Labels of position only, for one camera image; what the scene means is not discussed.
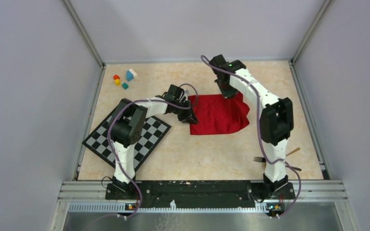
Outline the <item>red cloth napkin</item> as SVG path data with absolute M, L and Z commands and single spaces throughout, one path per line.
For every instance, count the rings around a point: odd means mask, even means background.
M 243 95 L 237 93 L 231 99 L 221 94 L 189 96 L 197 124 L 189 125 L 191 135 L 223 135 L 232 134 L 250 124 L 247 115 L 250 108 L 244 103 Z

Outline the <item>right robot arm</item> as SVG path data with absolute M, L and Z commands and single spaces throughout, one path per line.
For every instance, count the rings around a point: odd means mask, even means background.
M 288 184 L 285 158 L 294 128 L 291 99 L 271 93 L 240 60 L 228 62 L 221 54 L 210 61 L 203 56 L 202 60 L 217 76 L 215 82 L 224 98 L 241 93 L 245 100 L 256 106 L 259 146 L 266 161 L 263 191 L 267 197 L 277 198 Z

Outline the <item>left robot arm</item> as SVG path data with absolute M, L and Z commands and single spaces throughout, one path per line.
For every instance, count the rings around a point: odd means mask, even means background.
M 175 114 L 180 122 L 197 124 L 193 108 L 198 101 L 191 102 L 182 86 L 170 85 L 168 91 L 144 100 L 122 99 L 109 123 L 107 141 L 115 156 L 115 172 L 112 187 L 124 199 L 135 193 L 133 166 L 134 148 L 141 138 L 145 120 L 157 115 Z

